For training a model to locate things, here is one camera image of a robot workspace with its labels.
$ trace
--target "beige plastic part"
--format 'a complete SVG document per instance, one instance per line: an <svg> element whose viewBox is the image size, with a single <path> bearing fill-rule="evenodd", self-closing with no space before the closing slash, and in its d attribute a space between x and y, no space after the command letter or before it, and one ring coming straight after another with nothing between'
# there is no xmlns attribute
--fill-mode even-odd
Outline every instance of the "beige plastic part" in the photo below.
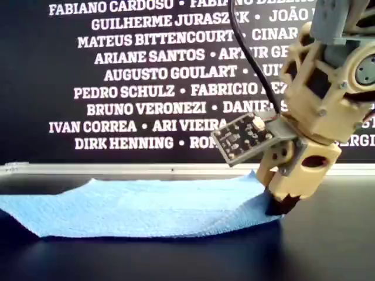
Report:
<svg viewBox="0 0 375 281"><path fill-rule="evenodd" d="M288 114L295 120L297 128L311 139L326 145L334 141L345 143L372 106L372 103L350 102L345 94L375 90L375 85L360 85L355 79L360 62L375 54L375 42L358 47L342 67L334 69L322 60L324 45L304 43L310 28L310 22L304 24L281 69L280 79L288 85L285 92ZM293 66L296 67L294 78ZM324 98L311 90L311 83L323 87L326 91Z"/></svg>
<svg viewBox="0 0 375 281"><path fill-rule="evenodd" d="M323 145L302 134L300 138L307 144L302 154L294 153L295 148L292 142L281 143L264 153L257 171L257 179L269 189L278 201L282 201L288 195L300 199L306 199L313 195L341 154L341 148L335 143ZM273 155L275 153L285 155L284 149L288 150L286 157L275 160ZM312 163L316 164L316 161L308 162L309 159L321 159L322 161L319 161L318 165L311 165ZM281 165L290 161L295 164L289 171L283 171ZM279 167L278 171L271 171L273 167Z"/></svg>
<svg viewBox="0 0 375 281"><path fill-rule="evenodd" d="M275 172L272 168L284 164L292 159L294 155L294 144L291 140L280 142L264 152L259 169L257 170L257 179L268 186Z"/></svg>
<svg viewBox="0 0 375 281"><path fill-rule="evenodd" d="M278 201L282 201L287 195L300 199L310 197L323 182L327 172L341 154L341 149L335 143L326 146L310 139L306 141L307 148L290 174L283 176L280 171L277 171L268 185L269 191ZM306 158L319 156L325 159L323 165L318 167L303 165Z"/></svg>

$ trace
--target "black backdrop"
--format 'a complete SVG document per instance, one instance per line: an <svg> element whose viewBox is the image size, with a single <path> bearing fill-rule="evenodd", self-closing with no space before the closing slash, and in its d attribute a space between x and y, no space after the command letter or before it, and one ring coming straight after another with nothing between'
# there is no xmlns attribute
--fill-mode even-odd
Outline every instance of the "black backdrop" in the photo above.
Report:
<svg viewBox="0 0 375 281"><path fill-rule="evenodd" d="M167 0L152 0L155 4L169 3ZM211 7L192 8L194 3L214 3ZM79 15L49 15L50 4L59 4L49 0L25 0L25 1L2 1L1 3L1 97L0 97L0 161L6 162L32 162L32 163L222 163L223 159L216 148L198 148L207 144L210 131L209 128L202 131L202 127L196 128L200 131L190 131L181 127L186 124L187 119L225 119L227 122L240 116L241 112L233 112L233 108L227 108L228 104L258 104L265 100L265 95L261 93L261 87L253 71L250 69L244 58L225 57L229 48L238 47L230 33L230 25L226 22L226 6L220 6L223 1L195 1L185 0L181 5L179 1L174 1L171 9L151 10L151 11L124 11L79 14ZM237 6L238 11L243 13L238 17L242 21L249 21L241 24L243 32L249 46L253 48L258 62L265 67L268 74L272 65L281 64L284 61L280 56L281 46L287 46L292 42L290 32L293 34L295 28L300 28L302 24L312 19L314 2L311 1L291 1L291 0L247 0L244 3L250 5ZM278 11L279 20L273 21L274 11ZM157 28L126 28L110 30L93 30L94 19L119 18L120 22L124 18L172 15L172 22L178 19L178 15L200 13L205 16L205 22L193 26L168 26ZM218 15L223 21L222 24L210 23L208 17L218 20ZM277 32L275 34L263 34L261 32ZM160 44L155 45L136 44L135 34L165 33L174 32L169 40L172 43L176 39L176 33L192 32L194 36L202 39L202 34L217 35L219 32L225 33L225 42L206 43L186 43L186 44ZM88 41L96 36L124 35L133 39L130 46L121 47L86 47L79 48L79 37L88 36ZM154 55L166 50L193 49L190 54L204 52L203 60L153 62ZM259 50L263 50L268 57L261 57ZM122 63L122 64L95 64L98 53L112 52L135 52L146 51L146 62ZM233 77L220 78L171 78L173 67L193 67L204 66L206 71L211 66L234 65L237 70L229 74ZM167 69L168 78L161 80L122 80L105 81L107 71L113 69L126 68L160 68ZM243 69L248 68L249 72L244 73ZM183 73L174 71L174 75ZM275 82L274 87L277 92L282 92L283 86L278 82L276 75L268 77ZM252 83L252 94L241 95L201 95L194 96L192 84L227 84L227 83ZM174 86L173 97L148 97L130 98L120 97L121 87L131 85L166 85ZM118 89L117 98L105 99L74 99L75 87L115 87ZM142 107L154 108L154 106L169 109L173 102L195 102L199 107L193 107L185 114L141 114L137 109ZM199 113L203 109L203 102L206 103L206 112ZM107 115L107 116L87 116L88 104L128 104L127 108L133 107L134 113L131 115ZM134 121L137 131L135 132L107 132L92 133L85 131L85 121ZM175 120L176 131L154 132L155 122L161 120ZM80 132L57 133L56 126L53 133L50 132L50 122L77 122L79 121ZM343 145L341 162L372 162L372 146L375 144L373 138L373 121L365 124L365 127L352 140ZM164 149L130 149L143 138L144 144L147 137L172 138L165 145ZM101 149L78 149L76 139L84 138L105 138L106 148ZM110 138L123 138L122 147L116 149L111 147Z"/></svg>

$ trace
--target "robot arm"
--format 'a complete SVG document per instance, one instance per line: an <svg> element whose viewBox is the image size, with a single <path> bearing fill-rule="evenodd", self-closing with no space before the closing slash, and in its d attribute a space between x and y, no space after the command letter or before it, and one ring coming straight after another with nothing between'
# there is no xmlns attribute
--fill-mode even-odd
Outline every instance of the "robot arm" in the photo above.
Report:
<svg viewBox="0 0 375 281"><path fill-rule="evenodd" d="M336 143L374 114L374 35L375 0L317 0L281 70L288 112L251 112L212 133L230 166L263 153L269 215L313 195L341 154Z"/></svg>

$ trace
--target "screw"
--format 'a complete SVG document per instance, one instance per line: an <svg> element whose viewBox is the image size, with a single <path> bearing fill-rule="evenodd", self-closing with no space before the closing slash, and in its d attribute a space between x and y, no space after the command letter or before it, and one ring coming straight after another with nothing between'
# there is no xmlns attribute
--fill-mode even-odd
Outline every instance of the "screw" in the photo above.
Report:
<svg viewBox="0 0 375 281"><path fill-rule="evenodd" d="M318 111L318 114L319 114L319 116L323 117L323 116L325 116L325 115L327 114L327 110L325 110L325 109L320 109L320 110Z"/></svg>
<svg viewBox="0 0 375 281"><path fill-rule="evenodd" d="M340 85L340 88L341 89L346 89L346 87L347 87L347 81L343 81L343 83L341 83L341 85Z"/></svg>

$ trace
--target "mounting hole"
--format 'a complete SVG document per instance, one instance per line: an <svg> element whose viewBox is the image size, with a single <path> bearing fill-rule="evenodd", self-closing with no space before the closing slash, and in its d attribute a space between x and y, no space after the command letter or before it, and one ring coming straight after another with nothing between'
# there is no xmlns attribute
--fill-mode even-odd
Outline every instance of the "mounting hole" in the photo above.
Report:
<svg viewBox="0 0 375 281"><path fill-rule="evenodd" d="M307 157L303 162L303 167L307 168L321 168L326 166L328 163L328 160L326 157L323 156L310 156Z"/></svg>

